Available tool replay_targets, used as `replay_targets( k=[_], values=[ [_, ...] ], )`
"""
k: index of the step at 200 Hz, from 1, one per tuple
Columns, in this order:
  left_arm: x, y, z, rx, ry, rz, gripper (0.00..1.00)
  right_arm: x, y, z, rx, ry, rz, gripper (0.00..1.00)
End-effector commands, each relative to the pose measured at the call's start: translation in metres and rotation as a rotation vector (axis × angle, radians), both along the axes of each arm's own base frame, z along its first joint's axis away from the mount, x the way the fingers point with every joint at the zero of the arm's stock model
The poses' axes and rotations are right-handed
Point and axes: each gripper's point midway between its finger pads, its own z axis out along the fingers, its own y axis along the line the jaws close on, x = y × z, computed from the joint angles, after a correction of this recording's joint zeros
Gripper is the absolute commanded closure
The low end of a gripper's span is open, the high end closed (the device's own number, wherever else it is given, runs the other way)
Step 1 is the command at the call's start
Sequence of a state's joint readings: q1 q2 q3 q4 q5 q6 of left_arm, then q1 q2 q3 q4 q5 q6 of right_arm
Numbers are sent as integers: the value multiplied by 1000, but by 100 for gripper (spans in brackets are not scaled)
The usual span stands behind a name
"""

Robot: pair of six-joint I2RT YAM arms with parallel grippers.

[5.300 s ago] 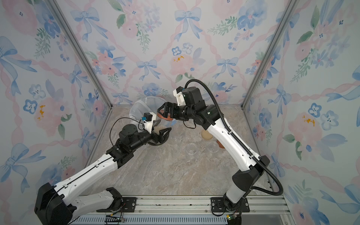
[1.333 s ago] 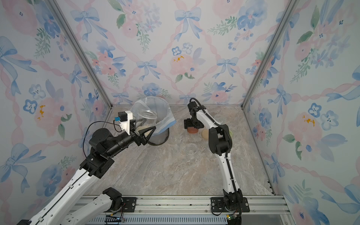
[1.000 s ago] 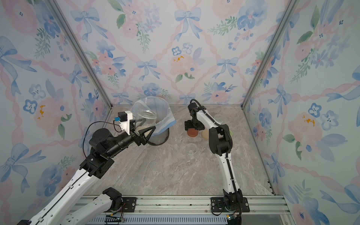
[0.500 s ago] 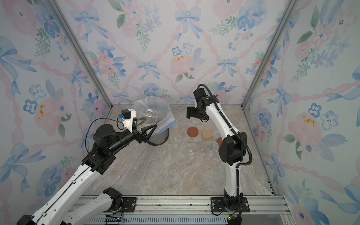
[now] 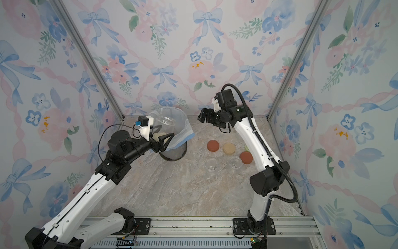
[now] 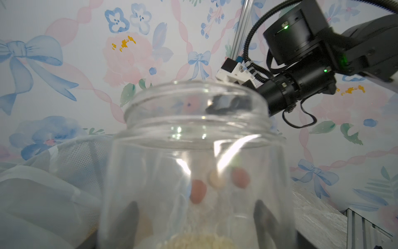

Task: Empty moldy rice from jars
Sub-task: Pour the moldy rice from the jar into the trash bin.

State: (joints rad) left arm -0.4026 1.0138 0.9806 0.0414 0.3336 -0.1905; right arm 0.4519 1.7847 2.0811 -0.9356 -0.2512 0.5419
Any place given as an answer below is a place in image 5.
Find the glass jar with rice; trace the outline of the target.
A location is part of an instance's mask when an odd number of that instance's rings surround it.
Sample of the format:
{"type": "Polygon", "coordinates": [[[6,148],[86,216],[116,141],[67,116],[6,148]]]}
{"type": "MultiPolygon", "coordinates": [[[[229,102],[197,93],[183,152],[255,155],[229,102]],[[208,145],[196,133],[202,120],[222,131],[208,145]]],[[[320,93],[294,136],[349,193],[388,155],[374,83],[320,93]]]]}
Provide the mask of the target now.
{"type": "Polygon", "coordinates": [[[215,172],[219,169],[219,163],[214,158],[209,158],[205,161],[205,168],[208,172],[215,172]]]}

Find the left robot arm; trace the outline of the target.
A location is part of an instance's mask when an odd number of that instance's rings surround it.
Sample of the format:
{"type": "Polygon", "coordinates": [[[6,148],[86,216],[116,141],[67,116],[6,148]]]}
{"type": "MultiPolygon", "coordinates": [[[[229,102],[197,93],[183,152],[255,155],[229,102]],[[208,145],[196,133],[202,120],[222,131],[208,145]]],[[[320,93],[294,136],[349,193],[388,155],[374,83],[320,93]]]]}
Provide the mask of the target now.
{"type": "Polygon", "coordinates": [[[111,215],[81,228],[81,224],[99,201],[115,188],[131,169],[131,164],[147,151],[164,152],[174,134],[154,139],[132,138],[128,131],[115,132],[108,141],[105,159],[96,168],[87,185],[43,228],[32,228],[25,236],[30,249],[89,249],[103,238],[116,233],[128,235],[136,231],[133,212],[121,207],[111,215]]]}

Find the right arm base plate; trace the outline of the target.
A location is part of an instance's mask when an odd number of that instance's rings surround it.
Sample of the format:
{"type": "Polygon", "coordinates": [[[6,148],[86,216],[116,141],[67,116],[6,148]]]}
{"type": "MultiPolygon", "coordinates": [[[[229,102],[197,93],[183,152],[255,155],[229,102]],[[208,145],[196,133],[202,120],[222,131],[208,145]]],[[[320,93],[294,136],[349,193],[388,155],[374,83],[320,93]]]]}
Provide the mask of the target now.
{"type": "Polygon", "coordinates": [[[253,221],[250,218],[234,218],[233,233],[237,236],[243,235],[276,235],[274,221],[267,217],[262,221],[253,221]]]}

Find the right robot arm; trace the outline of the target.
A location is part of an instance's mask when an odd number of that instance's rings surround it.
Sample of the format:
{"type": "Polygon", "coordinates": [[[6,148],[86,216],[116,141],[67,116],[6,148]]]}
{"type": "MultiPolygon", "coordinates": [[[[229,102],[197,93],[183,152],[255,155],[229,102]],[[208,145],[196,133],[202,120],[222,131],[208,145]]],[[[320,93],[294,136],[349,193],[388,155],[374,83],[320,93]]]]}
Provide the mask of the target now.
{"type": "Polygon", "coordinates": [[[251,110],[246,103],[237,103],[231,89],[222,89],[215,95],[212,103],[212,109],[201,110],[198,121],[210,123],[221,130],[233,128],[249,148],[258,172],[249,179],[255,194],[247,214],[245,232],[266,234],[266,226],[270,224],[268,214],[272,201],[274,199],[287,203],[297,201],[296,189],[292,190],[293,197],[290,199],[276,194],[284,181],[291,183],[287,174],[290,166],[286,161],[281,161],[270,149],[258,129],[251,110]]]}

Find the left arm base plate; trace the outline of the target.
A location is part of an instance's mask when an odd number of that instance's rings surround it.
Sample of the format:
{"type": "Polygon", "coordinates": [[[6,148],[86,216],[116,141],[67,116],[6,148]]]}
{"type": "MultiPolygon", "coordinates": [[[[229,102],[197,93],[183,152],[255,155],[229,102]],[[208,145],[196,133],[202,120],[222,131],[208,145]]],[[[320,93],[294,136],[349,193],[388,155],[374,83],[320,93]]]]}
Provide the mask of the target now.
{"type": "Polygon", "coordinates": [[[133,222],[129,222],[125,228],[123,228],[121,231],[113,233],[113,235],[149,235],[151,221],[152,219],[150,218],[135,218],[133,222]]]}

